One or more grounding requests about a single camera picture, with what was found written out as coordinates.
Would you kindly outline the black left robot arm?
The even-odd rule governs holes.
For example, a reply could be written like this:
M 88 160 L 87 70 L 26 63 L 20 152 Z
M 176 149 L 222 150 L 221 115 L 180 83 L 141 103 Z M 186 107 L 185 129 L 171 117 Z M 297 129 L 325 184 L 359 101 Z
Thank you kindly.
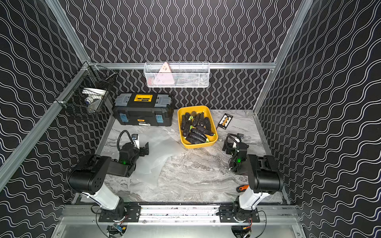
M 139 157 L 149 154 L 149 143 L 137 148 L 132 142 L 119 147 L 119 161 L 108 156 L 89 154 L 82 157 L 66 176 L 72 190 L 88 196 L 100 206 L 100 222 L 138 222 L 140 206 L 125 206 L 124 200 L 115 195 L 105 184 L 107 174 L 129 178 L 137 167 Z

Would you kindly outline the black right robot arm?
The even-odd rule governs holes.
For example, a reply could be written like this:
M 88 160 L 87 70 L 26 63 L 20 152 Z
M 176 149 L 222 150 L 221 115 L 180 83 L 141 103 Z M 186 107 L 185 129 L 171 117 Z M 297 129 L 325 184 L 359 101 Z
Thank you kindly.
M 240 195 L 234 201 L 232 218 L 239 222 L 256 222 L 257 206 L 268 196 L 283 189 L 283 180 L 275 166 L 273 156 L 248 153 L 243 142 L 224 142 L 222 150 L 231 155 L 229 171 L 247 176 L 248 184 L 236 188 Z

